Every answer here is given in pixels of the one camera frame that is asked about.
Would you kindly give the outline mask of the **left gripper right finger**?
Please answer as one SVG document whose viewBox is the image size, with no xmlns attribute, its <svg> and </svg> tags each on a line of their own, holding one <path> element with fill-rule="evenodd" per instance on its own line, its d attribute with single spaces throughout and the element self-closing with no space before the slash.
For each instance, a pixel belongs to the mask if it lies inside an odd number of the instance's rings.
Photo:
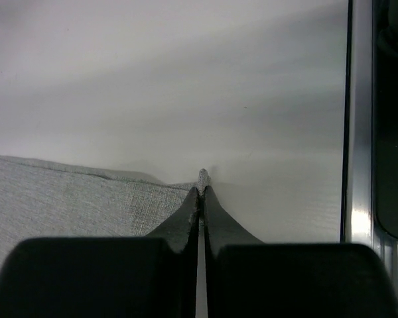
<svg viewBox="0 0 398 318">
<path fill-rule="evenodd" d="M 362 244 L 265 244 L 203 194 L 210 317 L 398 317 L 377 254 Z"/>
</svg>

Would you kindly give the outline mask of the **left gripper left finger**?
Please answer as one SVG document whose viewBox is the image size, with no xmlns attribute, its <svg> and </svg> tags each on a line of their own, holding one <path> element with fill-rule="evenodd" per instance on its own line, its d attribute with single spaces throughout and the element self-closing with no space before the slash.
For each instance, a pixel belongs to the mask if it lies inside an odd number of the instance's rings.
<svg viewBox="0 0 398 318">
<path fill-rule="evenodd" d="M 0 317 L 193 317 L 200 195 L 143 237 L 32 238 L 0 270 Z"/>
</svg>

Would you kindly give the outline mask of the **grey cloth napkin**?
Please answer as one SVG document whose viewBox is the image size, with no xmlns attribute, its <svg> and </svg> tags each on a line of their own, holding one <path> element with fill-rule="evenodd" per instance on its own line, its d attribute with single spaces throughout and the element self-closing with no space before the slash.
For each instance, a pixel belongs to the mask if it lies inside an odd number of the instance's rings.
<svg viewBox="0 0 398 318">
<path fill-rule="evenodd" d="M 0 269 L 33 237 L 149 234 L 182 204 L 191 184 L 133 172 L 0 156 Z"/>
</svg>

